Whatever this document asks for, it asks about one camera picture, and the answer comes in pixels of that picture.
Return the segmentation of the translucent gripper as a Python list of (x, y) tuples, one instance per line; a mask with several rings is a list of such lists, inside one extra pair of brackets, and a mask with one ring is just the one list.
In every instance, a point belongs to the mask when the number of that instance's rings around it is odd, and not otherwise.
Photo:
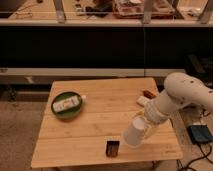
[(159, 125), (154, 123), (148, 116), (142, 111), (138, 112), (133, 117), (134, 126), (142, 131), (142, 138), (147, 139), (152, 136), (157, 130)]

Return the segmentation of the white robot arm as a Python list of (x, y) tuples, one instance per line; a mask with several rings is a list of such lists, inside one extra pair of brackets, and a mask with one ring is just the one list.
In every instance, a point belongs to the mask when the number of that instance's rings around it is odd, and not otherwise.
[(133, 119), (136, 137), (140, 140), (150, 137), (155, 129), (165, 123), (179, 109), (194, 104), (213, 112), (213, 89), (200, 79), (184, 73), (171, 73), (164, 80), (164, 89), (149, 99), (144, 95), (137, 99), (144, 108)]

